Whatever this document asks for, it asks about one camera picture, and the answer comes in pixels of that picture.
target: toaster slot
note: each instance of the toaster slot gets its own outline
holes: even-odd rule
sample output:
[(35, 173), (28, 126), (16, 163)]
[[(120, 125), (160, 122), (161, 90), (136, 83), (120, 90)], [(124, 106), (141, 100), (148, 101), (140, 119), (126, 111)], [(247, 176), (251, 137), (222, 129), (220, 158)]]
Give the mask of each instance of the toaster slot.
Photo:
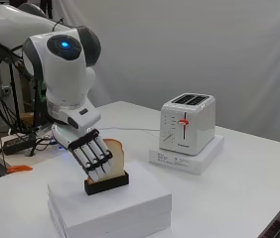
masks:
[(188, 101), (192, 100), (194, 97), (196, 97), (193, 94), (185, 94), (173, 101), (173, 103), (178, 103), (178, 104), (186, 104)]
[(208, 99), (207, 96), (197, 96), (196, 98), (192, 99), (191, 101), (189, 101), (186, 104), (196, 106), (196, 105), (199, 105), (201, 102), (205, 101), (206, 99)]

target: blue light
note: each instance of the blue light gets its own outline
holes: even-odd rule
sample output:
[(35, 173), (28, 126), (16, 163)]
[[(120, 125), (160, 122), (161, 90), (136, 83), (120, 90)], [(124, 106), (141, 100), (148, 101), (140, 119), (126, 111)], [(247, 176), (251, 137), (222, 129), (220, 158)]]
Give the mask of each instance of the blue light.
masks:
[(63, 43), (62, 43), (62, 47), (64, 47), (64, 48), (68, 48), (69, 46), (70, 46), (70, 44), (67, 43), (67, 42), (63, 42)]

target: electronic equipment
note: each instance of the electronic equipment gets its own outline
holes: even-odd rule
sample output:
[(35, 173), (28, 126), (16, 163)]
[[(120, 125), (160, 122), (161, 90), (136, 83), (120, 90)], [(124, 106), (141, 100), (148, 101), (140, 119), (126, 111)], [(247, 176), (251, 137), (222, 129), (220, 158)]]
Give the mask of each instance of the electronic equipment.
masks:
[(16, 138), (10, 141), (7, 141), (3, 144), (2, 151), (6, 156), (16, 154), (18, 152), (33, 148), (36, 145), (36, 136), (35, 134), (30, 134), (22, 138)]
[(197, 155), (214, 137), (215, 99), (184, 93), (161, 109), (160, 148)]

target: red lever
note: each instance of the red lever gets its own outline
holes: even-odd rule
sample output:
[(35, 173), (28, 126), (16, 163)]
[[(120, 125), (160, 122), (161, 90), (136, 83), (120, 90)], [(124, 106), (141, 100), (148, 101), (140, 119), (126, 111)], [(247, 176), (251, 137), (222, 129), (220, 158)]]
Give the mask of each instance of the red lever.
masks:
[(189, 121), (187, 120), (187, 119), (181, 119), (180, 121), (179, 121), (179, 123), (181, 123), (181, 124), (184, 124), (184, 125), (189, 125)]

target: bread slice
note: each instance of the bread slice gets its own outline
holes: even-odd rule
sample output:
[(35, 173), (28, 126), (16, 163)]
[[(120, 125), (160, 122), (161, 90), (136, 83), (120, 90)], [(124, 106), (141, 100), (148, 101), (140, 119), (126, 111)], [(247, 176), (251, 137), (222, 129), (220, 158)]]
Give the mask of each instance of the bread slice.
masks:
[[(121, 177), (125, 175), (125, 172), (123, 170), (124, 168), (124, 152), (122, 149), (122, 144), (119, 141), (116, 141), (114, 139), (104, 139), (104, 143), (107, 145), (109, 151), (112, 153), (113, 159), (114, 159), (114, 165), (111, 168), (110, 174), (104, 176), (101, 178), (98, 182)], [(88, 178), (88, 183), (93, 184), (93, 182), (90, 178)]]

